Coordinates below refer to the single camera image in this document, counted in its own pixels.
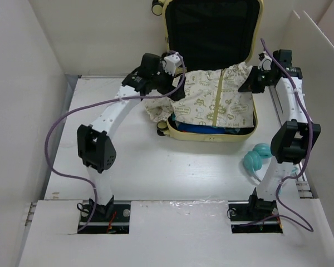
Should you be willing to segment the royal blue printed shirt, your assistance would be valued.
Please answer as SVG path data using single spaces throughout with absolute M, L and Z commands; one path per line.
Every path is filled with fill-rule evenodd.
M 188 123 L 180 123 L 177 126 L 177 130 L 181 132 L 190 132 L 194 134 L 226 134 L 225 128 L 213 127 L 206 125 L 193 125 Z

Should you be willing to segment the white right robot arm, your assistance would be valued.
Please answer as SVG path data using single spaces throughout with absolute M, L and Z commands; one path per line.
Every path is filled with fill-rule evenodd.
M 302 93 L 303 75 L 299 67 L 292 65 L 290 50 L 264 51 L 265 60 L 270 60 L 270 70 L 263 66 L 257 69 L 258 83 L 274 87 L 281 103 L 283 125 L 272 138 L 269 146 L 257 144 L 243 158 L 243 166 L 254 178 L 264 159 L 270 159 L 269 167 L 259 184 L 241 206 L 231 206 L 240 221 L 260 223 L 275 220 L 278 216 L 279 195 L 286 181 L 296 179 L 294 168 L 299 163 L 307 165 L 310 152 L 317 141 L 321 127 L 313 123 Z

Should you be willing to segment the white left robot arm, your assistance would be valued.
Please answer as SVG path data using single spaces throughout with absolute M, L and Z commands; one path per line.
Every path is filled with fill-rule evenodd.
M 96 188 L 85 206 L 93 219 L 105 221 L 114 213 L 114 195 L 107 171 L 116 160 L 112 139 L 117 129 L 141 100 L 153 98 L 150 94 L 153 90 L 158 91 L 157 98 L 169 97 L 177 101 L 185 97 L 182 88 L 185 76 L 179 78 L 176 86 L 172 84 L 178 67 L 185 65 L 182 56 L 175 51 L 168 52 L 165 57 L 145 53 L 140 66 L 122 81 L 114 102 L 91 124 L 77 129 L 78 156 Z

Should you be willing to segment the turquoise shirt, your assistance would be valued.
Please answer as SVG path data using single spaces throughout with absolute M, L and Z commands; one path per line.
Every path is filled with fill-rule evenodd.
M 225 134 L 227 135 L 241 135 L 242 129 L 241 128 L 225 128 Z

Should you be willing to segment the cream printed zip jacket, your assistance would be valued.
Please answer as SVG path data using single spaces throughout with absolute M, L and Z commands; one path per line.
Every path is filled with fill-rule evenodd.
M 222 128 L 253 127 L 253 96 L 239 92 L 252 66 L 242 62 L 216 71 L 191 71 L 185 75 L 185 98 L 143 100 L 150 119 L 158 122 L 175 115 L 178 122 Z

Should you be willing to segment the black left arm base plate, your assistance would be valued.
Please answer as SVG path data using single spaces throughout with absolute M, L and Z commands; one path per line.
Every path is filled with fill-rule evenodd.
M 131 202 L 115 201 L 110 216 L 104 218 L 96 210 L 91 221 L 86 225 L 92 205 L 88 202 L 77 204 L 80 212 L 77 226 L 78 234 L 128 234 L 130 230 Z

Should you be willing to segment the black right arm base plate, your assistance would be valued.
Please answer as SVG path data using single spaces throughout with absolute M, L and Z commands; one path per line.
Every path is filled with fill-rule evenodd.
M 282 234 L 277 206 L 267 209 L 251 208 L 247 201 L 229 201 L 227 217 L 233 234 Z

